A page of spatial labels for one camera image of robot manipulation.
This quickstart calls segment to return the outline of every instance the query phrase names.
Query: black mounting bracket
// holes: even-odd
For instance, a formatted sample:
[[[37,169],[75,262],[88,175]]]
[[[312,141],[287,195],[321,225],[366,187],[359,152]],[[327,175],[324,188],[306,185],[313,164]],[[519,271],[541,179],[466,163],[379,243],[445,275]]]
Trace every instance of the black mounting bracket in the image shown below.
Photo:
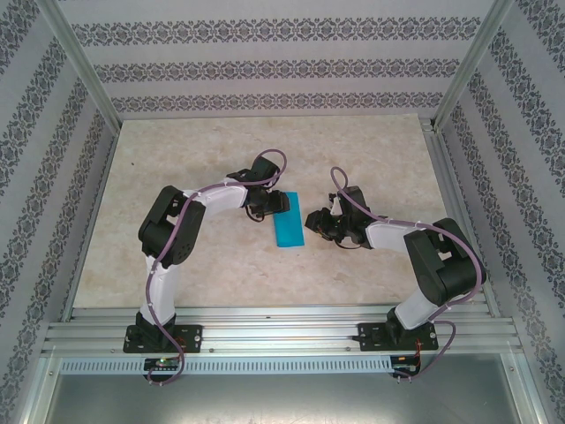
[[[359,342],[361,352],[383,351],[437,351],[439,348],[435,327],[430,322],[413,330],[405,330],[397,342],[393,340],[385,322],[361,322],[358,335],[352,339]]]
[[[201,325],[176,325],[175,317],[163,327],[181,345],[185,353],[200,353],[202,346]],[[124,353],[177,353],[177,348],[166,338],[157,326],[147,322],[137,313],[134,325],[127,327],[124,339]]]

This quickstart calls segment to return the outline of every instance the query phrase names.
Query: robotic arm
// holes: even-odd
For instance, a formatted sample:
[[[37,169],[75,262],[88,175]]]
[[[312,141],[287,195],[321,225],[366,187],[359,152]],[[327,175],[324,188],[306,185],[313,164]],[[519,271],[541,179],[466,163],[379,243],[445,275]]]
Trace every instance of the robotic arm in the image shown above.
[[[170,349],[170,341],[159,325],[171,336],[177,336],[179,329],[175,329],[174,297],[178,266],[191,254],[200,225],[205,219],[231,208],[245,208],[247,215],[257,222],[264,216],[289,210],[287,195],[271,190],[278,180],[275,176],[281,172],[274,163],[260,155],[250,170],[231,173],[219,184],[202,192],[181,191],[172,185],[162,189],[139,228],[138,237],[142,243],[141,250],[146,255],[151,284],[147,285],[148,296],[136,315],[136,324],[127,330],[125,352],[166,352]],[[180,219],[187,201],[190,203],[178,223],[176,236],[171,240],[176,226],[171,221],[176,217]],[[158,261],[163,251],[166,254]]]
[[[370,211],[359,187],[345,187],[343,192]],[[386,220],[377,221],[341,193],[330,194],[329,200],[331,209],[323,208],[307,217],[305,226],[308,229],[328,241],[334,241],[338,246],[341,246],[344,238],[350,237],[359,247],[387,248],[407,253],[418,281],[417,290],[388,312],[387,322],[383,327],[373,327],[369,335],[366,330],[359,331],[361,338],[368,338],[362,343],[361,350],[364,350],[363,346],[369,346],[367,350],[403,350],[406,346],[413,348],[414,341],[423,330],[433,332],[433,326],[428,321],[433,319],[434,314],[450,300],[462,297],[475,287],[477,273],[471,257],[452,239],[444,238],[436,231],[397,225]],[[471,249],[454,220],[444,218],[433,226],[448,231]],[[481,283],[484,283],[486,273],[482,264],[480,269]],[[428,347],[437,349],[437,342]]]

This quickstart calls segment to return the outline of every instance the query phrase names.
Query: wall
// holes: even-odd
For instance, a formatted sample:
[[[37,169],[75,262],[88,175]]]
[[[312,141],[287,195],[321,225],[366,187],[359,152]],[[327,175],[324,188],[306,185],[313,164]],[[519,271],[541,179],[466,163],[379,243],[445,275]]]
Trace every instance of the wall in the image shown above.
[[[60,319],[114,137],[29,0],[0,1],[0,423]]]
[[[563,0],[516,1],[442,128],[550,422],[565,422],[564,35]]]
[[[122,118],[432,117],[492,0],[59,2]]]

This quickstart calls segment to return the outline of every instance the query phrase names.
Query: cyan object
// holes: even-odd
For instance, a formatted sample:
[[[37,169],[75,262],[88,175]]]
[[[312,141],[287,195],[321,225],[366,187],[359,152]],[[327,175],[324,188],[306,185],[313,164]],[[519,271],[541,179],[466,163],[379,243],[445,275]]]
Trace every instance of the cyan object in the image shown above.
[[[274,214],[276,245],[279,247],[294,247],[304,245],[302,218],[298,193],[286,192],[289,197],[290,210]]]

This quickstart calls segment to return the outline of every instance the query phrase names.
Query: floor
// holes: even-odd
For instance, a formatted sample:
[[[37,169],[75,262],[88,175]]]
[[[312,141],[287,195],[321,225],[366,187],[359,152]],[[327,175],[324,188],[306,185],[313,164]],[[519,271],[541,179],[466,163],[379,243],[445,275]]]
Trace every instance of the floor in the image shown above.
[[[74,306],[140,306],[146,270],[137,232],[157,194],[220,181],[265,148],[289,157],[277,188],[298,192],[303,221],[335,192],[334,165],[379,215],[446,215],[416,115],[126,121]],[[272,218],[253,223],[240,209],[204,222],[181,272],[184,307],[397,303],[416,284],[406,255],[345,251],[307,229],[305,246],[281,249]]]

